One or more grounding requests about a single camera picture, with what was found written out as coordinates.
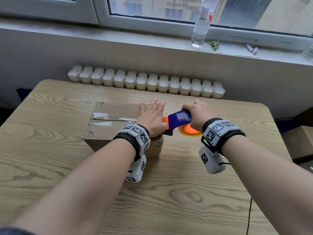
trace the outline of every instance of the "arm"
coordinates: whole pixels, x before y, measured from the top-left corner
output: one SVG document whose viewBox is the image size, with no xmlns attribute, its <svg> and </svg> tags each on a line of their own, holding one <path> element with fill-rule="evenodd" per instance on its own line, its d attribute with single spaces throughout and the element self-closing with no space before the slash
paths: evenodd
<svg viewBox="0 0 313 235">
<path fill-rule="evenodd" d="M 165 102 L 155 99 L 145 112 L 144 102 L 141 104 L 137 123 L 146 127 L 150 137 L 167 128 L 162 122 L 164 106 Z M 113 140 L 82 162 L 12 226 L 38 235 L 98 234 L 135 154 L 127 140 Z"/>
<path fill-rule="evenodd" d="M 192 114 L 191 127 L 202 125 L 216 114 L 205 102 L 184 105 Z M 276 154 L 236 135 L 222 152 L 251 197 L 279 234 L 313 234 L 313 175 Z"/>
</svg>

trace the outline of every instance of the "window frame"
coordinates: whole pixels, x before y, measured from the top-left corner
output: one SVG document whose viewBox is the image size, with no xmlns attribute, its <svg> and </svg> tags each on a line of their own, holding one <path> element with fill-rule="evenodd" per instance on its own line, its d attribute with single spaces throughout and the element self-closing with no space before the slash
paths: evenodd
<svg viewBox="0 0 313 235">
<path fill-rule="evenodd" d="M 93 0 L 0 0 L 0 13 L 98 24 Z"/>
<path fill-rule="evenodd" d="M 191 38 L 194 24 L 180 21 L 166 21 L 146 17 L 131 17 L 112 14 L 110 15 L 107 0 L 94 0 L 99 24 L 123 30 L 144 31 L 148 33 L 165 34 Z M 284 34 L 270 31 L 257 31 L 242 28 L 227 28 L 211 25 L 207 39 L 240 44 L 252 44 L 262 47 L 279 48 L 291 51 L 304 51 L 313 44 L 313 38 Z"/>
</svg>

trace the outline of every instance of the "white wall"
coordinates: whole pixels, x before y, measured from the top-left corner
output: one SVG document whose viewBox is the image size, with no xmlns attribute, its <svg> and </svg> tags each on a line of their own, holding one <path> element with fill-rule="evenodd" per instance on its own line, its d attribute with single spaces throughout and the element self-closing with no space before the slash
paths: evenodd
<svg viewBox="0 0 313 235">
<path fill-rule="evenodd" d="M 15 89 L 68 80 L 74 64 L 221 81 L 225 99 L 263 103 L 275 118 L 313 106 L 307 65 L 7 29 L 0 50 L 0 101 L 12 108 L 20 103 Z"/>
</svg>

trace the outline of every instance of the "wood grain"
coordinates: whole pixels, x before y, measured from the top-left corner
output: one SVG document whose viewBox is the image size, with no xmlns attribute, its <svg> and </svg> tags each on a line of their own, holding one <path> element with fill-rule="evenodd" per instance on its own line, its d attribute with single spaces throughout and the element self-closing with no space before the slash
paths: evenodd
<svg viewBox="0 0 313 235">
<path fill-rule="evenodd" d="M 95 102 L 166 100 L 165 114 L 193 103 L 191 96 L 45 80 L 0 127 L 0 223 L 12 221 L 93 151 L 83 135 Z M 288 158 L 267 107 L 202 98 L 221 118 L 256 143 Z M 209 175 L 198 156 L 199 137 L 165 136 L 159 160 L 143 180 L 125 182 L 107 216 L 106 234 L 245 234 L 250 196 L 231 166 Z M 256 209 L 251 231 L 271 228 Z"/>
</svg>

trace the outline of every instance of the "plastic water bottle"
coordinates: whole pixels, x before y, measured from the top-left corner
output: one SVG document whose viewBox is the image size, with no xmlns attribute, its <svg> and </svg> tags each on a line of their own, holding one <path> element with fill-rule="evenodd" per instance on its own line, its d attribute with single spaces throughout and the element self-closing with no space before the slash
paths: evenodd
<svg viewBox="0 0 313 235">
<path fill-rule="evenodd" d="M 303 57 L 309 61 L 313 61 L 313 44 L 309 46 L 303 53 Z"/>
<path fill-rule="evenodd" d="M 218 0 L 202 0 L 198 17 L 191 37 L 191 44 L 194 47 L 200 47 L 209 31 L 213 12 L 218 4 Z"/>
</svg>

